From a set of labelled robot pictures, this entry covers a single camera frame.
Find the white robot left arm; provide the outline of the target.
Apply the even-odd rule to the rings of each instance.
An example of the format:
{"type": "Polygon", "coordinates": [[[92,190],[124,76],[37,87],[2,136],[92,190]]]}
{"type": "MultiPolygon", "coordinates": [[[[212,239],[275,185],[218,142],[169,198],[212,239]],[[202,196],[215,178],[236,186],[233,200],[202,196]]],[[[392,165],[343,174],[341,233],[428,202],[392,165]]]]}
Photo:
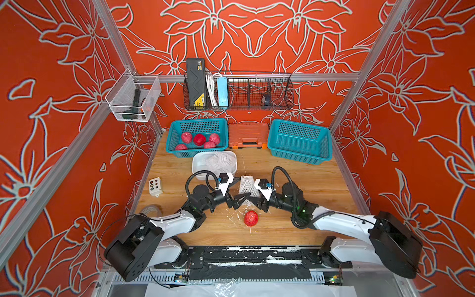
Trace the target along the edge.
{"type": "Polygon", "coordinates": [[[187,246],[177,237],[190,233],[206,220],[206,210],[213,212],[220,204],[238,209],[251,193],[233,197],[229,190],[199,184],[193,191],[185,186],[187,201],[173,215],[161,218],[134,215],[107,246],[104,257],[123,280],[131,282],[144,270],[178,260],[187,246]]]}

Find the white foam net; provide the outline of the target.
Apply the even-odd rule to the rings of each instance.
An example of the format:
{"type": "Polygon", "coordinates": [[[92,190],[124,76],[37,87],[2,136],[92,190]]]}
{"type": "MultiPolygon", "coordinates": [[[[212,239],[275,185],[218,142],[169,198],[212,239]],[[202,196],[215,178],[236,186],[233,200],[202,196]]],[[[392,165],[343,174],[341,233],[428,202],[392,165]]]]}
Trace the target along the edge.
{"type": "Polygon", "coordinates": [[[239,193],[246,194],[248,193],[247,198],[260,198],[260,193],[258,189],[256,189],[255,180],[253,176],[241,176],[240,185],[239,185],[239,193]]]}
{"type": "Polygon", "coordinates": [[[229,151],[215,152],[205,161],[205,165],[211,172],[235,174],[237,171],[237,157],[229,151]]]}

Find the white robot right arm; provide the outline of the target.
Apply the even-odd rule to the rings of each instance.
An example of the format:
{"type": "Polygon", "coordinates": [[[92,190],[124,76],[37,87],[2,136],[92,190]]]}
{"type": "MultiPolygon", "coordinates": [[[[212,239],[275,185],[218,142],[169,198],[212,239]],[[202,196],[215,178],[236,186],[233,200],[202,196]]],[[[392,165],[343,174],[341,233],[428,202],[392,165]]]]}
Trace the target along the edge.
{"type": "Polygon", "coordinates": [[[419,272],[423,243],[418,235],[388,212],[356,215],[330,210],[308,202],[293,182],[277,193],[265,179],[258,179],[244,197],[258,209],[270,207],[288,211],[294,227],[331,231],[347,238],[329,236],[319,249],[318,258],[325,267],[337,268],[350,262],[384,266],[394,274],[414,279],[419,272]]]}

